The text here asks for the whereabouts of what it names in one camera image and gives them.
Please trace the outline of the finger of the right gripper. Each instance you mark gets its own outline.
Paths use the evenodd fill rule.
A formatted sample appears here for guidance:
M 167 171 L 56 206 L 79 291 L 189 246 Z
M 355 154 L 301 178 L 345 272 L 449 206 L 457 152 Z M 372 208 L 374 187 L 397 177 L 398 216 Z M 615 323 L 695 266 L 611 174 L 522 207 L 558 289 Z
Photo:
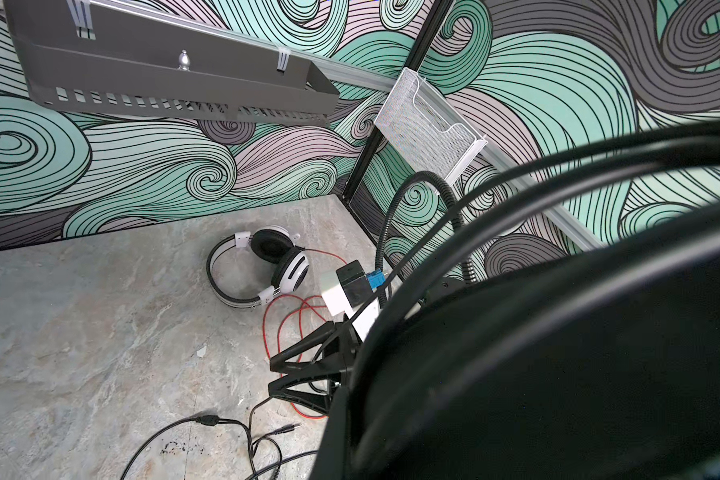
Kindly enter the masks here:
M 333 375 L 350 371 L 360 348 L 352 325 L 329 321 L 269 361 L 282 374 Z
M 322 371 L 291 373 L 268 384 L 268 394 L 273 399 L 306 407 L 316 413 L 328 415 L 336 392 L 350 379 L 350 371 Z M 327 393 L 297 390 L 298 386 L 326 380 L 331 383 Z

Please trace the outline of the black blue headphones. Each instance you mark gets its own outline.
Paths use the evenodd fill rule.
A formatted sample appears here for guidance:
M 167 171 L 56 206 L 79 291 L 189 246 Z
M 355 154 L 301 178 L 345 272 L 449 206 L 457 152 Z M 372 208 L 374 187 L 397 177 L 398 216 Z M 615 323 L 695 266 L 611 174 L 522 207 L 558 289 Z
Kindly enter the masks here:
M 547 157 L 528 196 L 720 171 L 720 122 Z M 720 479 L 720 201 L 420 310 L 458 261 L 545 209 L 517 196 L 401 285 L 337 393 L 314 479 Z

